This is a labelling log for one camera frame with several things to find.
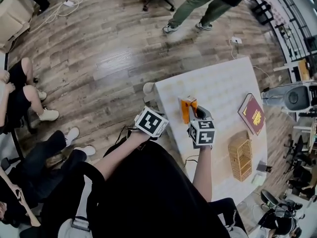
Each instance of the wooden floor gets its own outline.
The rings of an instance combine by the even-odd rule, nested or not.
[[[52,0],[47,12],[32,19],[31,30],[62,1]],[[173,2],[179,7],[184,0]],[[95,146],[97,154],[91,161],[96,161],[144,106],[142,87],[146,82],[231,60],[228,40],[232,36],[243,41],[240,55],[249,56],[253,65],[268,73],[274,86],[289,82],[286,70],[272,71],[284,64],[282,52],[270,28],[255,20],[249,6],[245,0],[232,8],[209,32],[195,28],[207,6],[201,7],[177,32],[165,35],[162,27],[172,13],[162,0],[154,0],[148,12],[142,11],[142,0],[84,0],[71,15],[59,17],[35,33],[23,34],[9,54],[9,65],[30,57],[40,80],[37,87],[48,93],[44,104],[60,112],[57,121],[42,123],[33,114],[33,125],[39,129],[36,135],[24,128],[17,130],[24,153],[54,131],[67,132],[77,126],[80,136],[75,144]],[[254,70],[259,88],[269,87],[270,79]],[[268,164],[273,171],[263,187],[278,195],[285,189],[283,143],[293,122],[279,108],[265,107],[264,112]],[[239,210],[247,223],[250,209],[241,203]]]

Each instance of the black shorts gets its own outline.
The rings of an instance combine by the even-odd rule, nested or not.
[[[7,105],[7,121],[4,133],[10,132],[11,129],[18,127],[20,119],[26,114],[31,106],[23,92],[26,83],[26,75],[23,72],[21,61],[17,62],[10,70],[9,82],[14,84],[15,90],[10,93]]]

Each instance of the orange object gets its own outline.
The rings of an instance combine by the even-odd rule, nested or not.
[[[180,109],[185,124],[189,123],[189,108],[193,107],[194,112],[197,111],[197,99],[188,96],[187,98],[180,99]]]

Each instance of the white cable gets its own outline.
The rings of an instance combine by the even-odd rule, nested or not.
[[[232,56],[233,59],[236,60],[236,58],[233,56],[233,47],[232,47],[230,41],[232,41],[232,39],[229,39],[229,45],[230,45],[230,47],[231,47],[231,56]],[[270,77],[264,70],[262,70],[261,68],[258,68],[258,67],[256,67],[256,66],[253,66],[253,67],[254,67],[254,68],[257,68],[257,69],[259,69],[259,70],[261,70],[261,71],[269,78],[269,80],[270,80],[270,82],[271,82],[271,87],[273,88],[274,85],[273,85],[273,81],[272,81],[271,77]]]
[[[66,16],[72,14],[75,10],[78,9],[80,3],[81,3],[83,0],[66,0],[66,1],[74,2],[74,5],[76,6],[76,8],[73,9],[71,12],[69,12],[69,13],[67,13],[67,14],[64,14],[64,15],[63,15],[63,14],[59,14],[59,10],[60,10],[60,8],[63,6],[63,4],[64,4],[64,3],[62,3],[61,5],[58,6],[58,8],[57,8],[41,25],[39,25],[36,29],[34,29],[34,30],[30,31],[30,32],[28,31],[28,33],[33,33],[33,32],[35,32],[36,30],[40,29],[44,24],[53,22],[53,21],[56,19],[57,16],[66,17]]]

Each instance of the book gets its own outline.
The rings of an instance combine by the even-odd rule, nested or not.
[[[244,102],[238,110],[238,114],[246,123],[252,134],[256,134],[258,136],[265,123],[265,116],[262,108],[252,93],[247,94]]]

